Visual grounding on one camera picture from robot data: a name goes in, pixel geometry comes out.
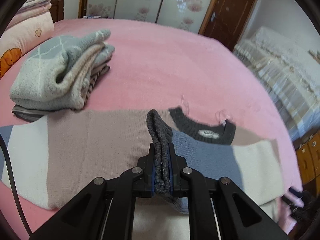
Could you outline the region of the striped knit colour-block sweater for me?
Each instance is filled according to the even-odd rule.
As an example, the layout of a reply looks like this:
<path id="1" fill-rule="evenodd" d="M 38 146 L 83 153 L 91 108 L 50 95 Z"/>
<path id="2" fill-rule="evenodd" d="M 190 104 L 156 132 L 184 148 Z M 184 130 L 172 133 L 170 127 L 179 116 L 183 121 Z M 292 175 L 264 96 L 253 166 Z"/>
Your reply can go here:
<path id="1" fill-rule="evenodd" d="M 3 126 L 18 194 L 52 210 L 63 207 L 96 177 L 112 179 L 133 167 L 154 145 L 155 192 L 181 213 L 185 198 L 170 196 L 169 144 L 205 177 L 230 178 L 273 220 L 283 179 L 275 140 L 231 122 L 209 126 L 181 108 L 59 111 L 29 124 Z"/>

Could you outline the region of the wooden drawer cabinet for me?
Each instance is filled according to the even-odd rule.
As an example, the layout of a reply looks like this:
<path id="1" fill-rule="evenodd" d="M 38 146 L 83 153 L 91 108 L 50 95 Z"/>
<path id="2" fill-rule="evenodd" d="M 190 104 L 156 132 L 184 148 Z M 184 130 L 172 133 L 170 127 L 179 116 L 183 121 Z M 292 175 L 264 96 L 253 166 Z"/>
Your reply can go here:
<path id="1" fill-rule="evenodd" d="M 302 184 L 319 183 L 319 131 L 310 135 L 297 149 L 296 155 Z"/>

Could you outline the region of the lace-covered furniture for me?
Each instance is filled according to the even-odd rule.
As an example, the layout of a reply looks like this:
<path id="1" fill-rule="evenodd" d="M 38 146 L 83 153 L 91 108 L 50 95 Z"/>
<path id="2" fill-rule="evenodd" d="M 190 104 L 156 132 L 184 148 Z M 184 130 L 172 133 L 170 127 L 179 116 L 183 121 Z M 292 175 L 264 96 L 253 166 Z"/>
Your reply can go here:
<path id="1" fill-rule="evenodd" d="M 233 53 L 266 89 L 292 140 L 319 127 L 319 63 L 306 50 L 260 27 Z"/>

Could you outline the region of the brown wooden door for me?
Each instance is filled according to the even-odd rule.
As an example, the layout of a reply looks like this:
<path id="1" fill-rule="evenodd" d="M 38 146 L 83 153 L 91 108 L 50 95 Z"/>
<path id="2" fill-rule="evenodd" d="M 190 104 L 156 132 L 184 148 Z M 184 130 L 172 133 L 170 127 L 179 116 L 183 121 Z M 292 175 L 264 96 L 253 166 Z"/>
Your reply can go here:
<path id="1" fill-rule="evenodd" d="M 199 34 L 234 49 L 253 10 L 255 0 L 211 0 Z"/>

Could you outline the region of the wooden headboard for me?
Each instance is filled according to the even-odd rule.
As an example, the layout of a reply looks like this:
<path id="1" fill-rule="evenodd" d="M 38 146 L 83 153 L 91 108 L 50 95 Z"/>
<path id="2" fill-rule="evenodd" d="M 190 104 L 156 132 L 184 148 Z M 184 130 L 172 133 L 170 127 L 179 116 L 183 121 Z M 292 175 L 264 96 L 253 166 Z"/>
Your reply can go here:
<path id="1" fill-rule="evenodd" d="M 64 19 L 64 0 L 51 0 L 49 9 L 53 22 L 59 22 Z"/>

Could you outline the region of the floral sliding wardrobe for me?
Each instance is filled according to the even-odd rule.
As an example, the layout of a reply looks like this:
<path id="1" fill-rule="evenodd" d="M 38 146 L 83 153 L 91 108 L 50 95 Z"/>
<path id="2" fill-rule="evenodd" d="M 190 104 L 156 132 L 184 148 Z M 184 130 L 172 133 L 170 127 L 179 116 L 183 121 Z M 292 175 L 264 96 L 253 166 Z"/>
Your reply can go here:
<path id="1" fill-rule="evenodd" d="M 198 33 L 210 2 L 211 0 L 80 0 L 79 17 L 97 16 L 151 22 Z"/>

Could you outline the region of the striped folded bedding stack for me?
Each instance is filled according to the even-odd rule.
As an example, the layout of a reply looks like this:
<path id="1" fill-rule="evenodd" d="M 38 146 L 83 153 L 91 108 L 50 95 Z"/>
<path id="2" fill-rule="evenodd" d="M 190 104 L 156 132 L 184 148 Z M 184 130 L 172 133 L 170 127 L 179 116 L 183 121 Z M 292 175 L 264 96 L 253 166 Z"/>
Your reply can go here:
<path id="1" fill-rule="evenodd" d="M 27 0 L 9 23 L 9 27 L 49 11 L 51 0 Z"/>

